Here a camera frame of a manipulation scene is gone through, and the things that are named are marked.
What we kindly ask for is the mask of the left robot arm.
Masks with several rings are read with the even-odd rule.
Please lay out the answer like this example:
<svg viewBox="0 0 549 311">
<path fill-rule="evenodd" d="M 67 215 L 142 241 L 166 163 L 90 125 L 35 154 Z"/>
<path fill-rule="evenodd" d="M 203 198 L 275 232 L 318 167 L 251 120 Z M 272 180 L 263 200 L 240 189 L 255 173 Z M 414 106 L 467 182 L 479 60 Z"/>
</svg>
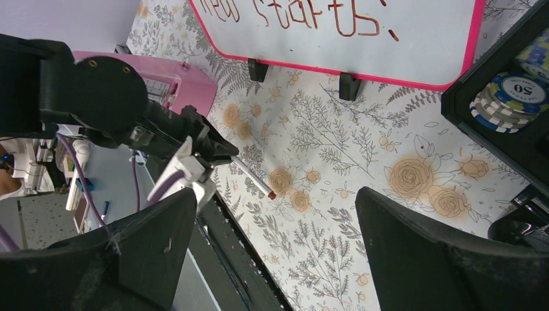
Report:
<svg viewBox="0 0 549 311">
<path fill-rule="evenodd" d="M 104 148 L 168 159 L 186 139 L 213 165 L 238 154 L 207 120 L 216 85 L 195 67 L 1 36 L 1 135 L 52 139 L 61 125 Z"/>
</svg>

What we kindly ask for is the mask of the red whiteboard marker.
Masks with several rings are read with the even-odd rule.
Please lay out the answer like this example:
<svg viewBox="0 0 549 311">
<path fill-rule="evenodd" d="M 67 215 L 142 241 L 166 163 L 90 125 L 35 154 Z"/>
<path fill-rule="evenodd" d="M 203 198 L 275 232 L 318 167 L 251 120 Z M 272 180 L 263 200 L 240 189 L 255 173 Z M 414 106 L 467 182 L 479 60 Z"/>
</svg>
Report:
<svg viewBox="0 0 549 311">
<path fill-rule="evenodd" d="M 243 173 L 252 180 L 254 185 L 258 187 L 260 192 L 267 196 L 270 200 L 276 199 L 275 192 L 271 189 L 270 186 L 266 184 L 261 178 L 258 177 L 238 156 L 231 156 L 232 162 L 235 163 Z"/>
</svg>

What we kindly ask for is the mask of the pink framed whiteboard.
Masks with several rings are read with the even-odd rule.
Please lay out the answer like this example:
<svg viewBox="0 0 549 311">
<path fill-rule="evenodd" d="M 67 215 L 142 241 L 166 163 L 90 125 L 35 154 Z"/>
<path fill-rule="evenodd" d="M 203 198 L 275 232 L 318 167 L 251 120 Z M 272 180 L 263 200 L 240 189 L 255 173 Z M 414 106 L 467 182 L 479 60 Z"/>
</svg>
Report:
<svg viewBox="0 0 549 311">
<path fill-rule="evenodd" d="M 470 68 L 483 1 L 192 1 L 210 44 L 237 60 L 446 90 Z"/>
</svg>

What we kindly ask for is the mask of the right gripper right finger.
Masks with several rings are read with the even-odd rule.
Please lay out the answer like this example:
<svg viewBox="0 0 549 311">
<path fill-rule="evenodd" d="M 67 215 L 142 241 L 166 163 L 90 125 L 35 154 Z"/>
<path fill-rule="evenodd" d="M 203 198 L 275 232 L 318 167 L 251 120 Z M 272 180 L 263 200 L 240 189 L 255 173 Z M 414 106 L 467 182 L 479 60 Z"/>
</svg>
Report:
<svg viewBox="0 0 549 311">
<path fill-rule="evenodd" d="M 355 199 L 382 310 L 547 310 L 548 253 L 481 238 L 369 187 Z"/>
</svg>

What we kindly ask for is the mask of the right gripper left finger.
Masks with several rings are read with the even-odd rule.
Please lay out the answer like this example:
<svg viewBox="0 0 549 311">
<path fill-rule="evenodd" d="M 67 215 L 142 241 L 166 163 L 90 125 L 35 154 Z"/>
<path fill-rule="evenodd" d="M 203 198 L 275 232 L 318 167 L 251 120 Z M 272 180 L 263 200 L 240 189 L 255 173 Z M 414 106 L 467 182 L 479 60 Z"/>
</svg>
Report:
<svg viewBox="0 0 549 311">
<path fill-rule="evenodd" d="M 185 188 L 45 249 L 2 253 L 1 309 L 171 309 L 196 208 Z"/>
</svg>

